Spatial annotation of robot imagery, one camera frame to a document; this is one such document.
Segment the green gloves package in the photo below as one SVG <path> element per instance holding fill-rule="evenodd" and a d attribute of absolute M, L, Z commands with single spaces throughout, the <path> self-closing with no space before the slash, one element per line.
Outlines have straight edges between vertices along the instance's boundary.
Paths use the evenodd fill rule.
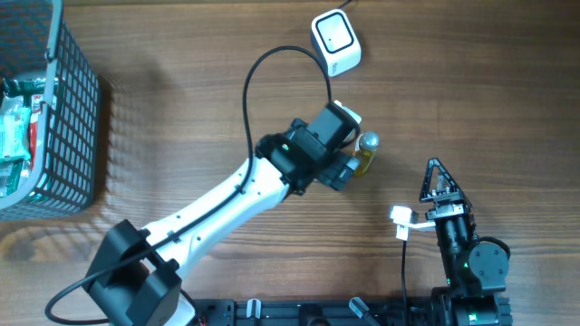
<path fill-rule="evenodd" d="M 32 173 L 37 148 L 39 119 L 44 101 L 45 78 L 4 80 L 1 106 L 4 98 L 22 96 L 24 105 L 31 108 L 32 114 L 28 127 L 29 160 L 19 159 L 11 162 L 1 161 L 1 197 L 8 197 L 24 185 Z"/>

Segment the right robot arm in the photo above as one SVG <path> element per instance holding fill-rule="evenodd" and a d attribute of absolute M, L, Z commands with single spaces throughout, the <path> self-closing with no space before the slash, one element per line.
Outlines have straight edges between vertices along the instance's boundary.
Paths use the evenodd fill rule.
<path fill-rule="evenodd" d="M 425 217 L 434 224 L 448 285 L 431 291 L 436 325 L 511 325 L 507 289 L 511 252 L 492 236 L 479 236 L 472 204 L 438 158 L 428 160 L 421 203 L 432 203 Z"/>

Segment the yellow liquid glass bottle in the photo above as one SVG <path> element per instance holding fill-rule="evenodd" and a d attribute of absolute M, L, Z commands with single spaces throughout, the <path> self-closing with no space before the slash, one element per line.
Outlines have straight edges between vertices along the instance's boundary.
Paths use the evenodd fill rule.
<path fill-rule="evenodd" d="M 380 138 L 374 131 L 361 134 L 355 141 L 354 156 L 359 160 L 359 166 L 354 175 L 359 177 L 365 174 L 376 156 Z"/>

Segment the light green wipes pack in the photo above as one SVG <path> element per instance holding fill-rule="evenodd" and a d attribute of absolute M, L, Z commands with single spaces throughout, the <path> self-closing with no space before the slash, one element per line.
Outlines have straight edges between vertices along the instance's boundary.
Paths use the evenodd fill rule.
<path fill-rule="evenodd" d="M 4 98 L 1 106 L 1 161 L 29 160 L 28 127 L 31 108 L 24 105 L 24 98 Z"/>

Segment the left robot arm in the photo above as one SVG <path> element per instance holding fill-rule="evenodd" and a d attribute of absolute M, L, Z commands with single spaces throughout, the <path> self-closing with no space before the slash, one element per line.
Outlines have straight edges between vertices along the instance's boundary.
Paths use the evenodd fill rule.
<path fill-rule="evenodd" d="M 225 181 L 177 213 L 141 229 L 124 219 L 104 236 L 83 289 L 109 325 L 178 325 L 195 309 L 181 292 L 194 265 L 223 238 L 314 181 L 340 190 L 353 174 L 342 147 L 356 139 L 361 117 L 329 102 L 310 123 L 265 135 Z"/>

